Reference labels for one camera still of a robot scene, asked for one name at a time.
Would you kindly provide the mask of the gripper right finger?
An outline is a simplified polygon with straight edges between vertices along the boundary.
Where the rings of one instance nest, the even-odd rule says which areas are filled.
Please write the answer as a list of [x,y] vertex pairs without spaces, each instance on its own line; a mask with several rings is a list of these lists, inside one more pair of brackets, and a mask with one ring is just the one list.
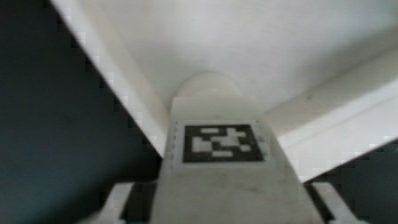
[[351,210],[338,190],[329,182],[306,184],[313,203],[326,224],[370,224],[361,220]]

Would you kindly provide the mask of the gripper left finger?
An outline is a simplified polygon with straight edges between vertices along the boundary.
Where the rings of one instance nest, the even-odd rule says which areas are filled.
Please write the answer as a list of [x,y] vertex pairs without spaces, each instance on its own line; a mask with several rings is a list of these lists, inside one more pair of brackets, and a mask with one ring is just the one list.
[[118,183],[100,211],[77,224],[150,224],[155,190],[155,182]]

